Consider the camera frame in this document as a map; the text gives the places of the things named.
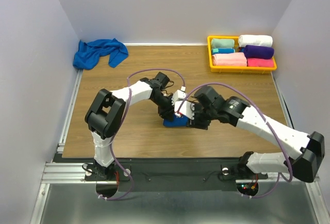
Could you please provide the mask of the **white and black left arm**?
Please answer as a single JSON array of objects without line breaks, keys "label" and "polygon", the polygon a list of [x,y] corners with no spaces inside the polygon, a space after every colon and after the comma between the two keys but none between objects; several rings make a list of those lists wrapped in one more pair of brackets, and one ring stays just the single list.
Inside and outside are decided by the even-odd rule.
[{"label": "white and black left arm", "polygon": [[158,107],[158,115],[164,120],[174,120],[172,94],[166,93],[170,78],[159,72],[155,78],[142,78],[135,84],[119,90],[100,90],[92,102],[85,122],[93,137],[94,168],[87,171],[108,180],[114,176],[114,158],[110,146],[119,131],[128,108],[150,99]]}]

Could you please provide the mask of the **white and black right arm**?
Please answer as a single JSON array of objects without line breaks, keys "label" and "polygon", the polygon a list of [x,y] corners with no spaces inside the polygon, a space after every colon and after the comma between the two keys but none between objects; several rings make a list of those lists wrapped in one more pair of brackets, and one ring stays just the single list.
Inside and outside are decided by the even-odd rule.
[{"label": "white and black right arm", "polygon": [[249,131],[277,145],[278,153],[246,152],[237,172],[248,178],[259,173],[287,173],[300,181],[312,183],[325,156],[324,136],[290,128],[264,115],[247,97],[224,99],[210,85],[196,89],[198,101],[191,127],[206,129],[213,120]]}]

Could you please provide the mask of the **blue microfibre towel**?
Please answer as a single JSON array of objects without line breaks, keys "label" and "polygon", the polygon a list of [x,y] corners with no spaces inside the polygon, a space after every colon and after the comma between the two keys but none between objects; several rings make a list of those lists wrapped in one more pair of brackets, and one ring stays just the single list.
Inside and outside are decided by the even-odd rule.
[{"label": "blue microfibre towel", "polygon": [[163,120],[163,125],[168,128],[186,127],[188,123],[188,118],[185,116],[177,117],[173,116],[173,120],[169,121],[167,119]]}]

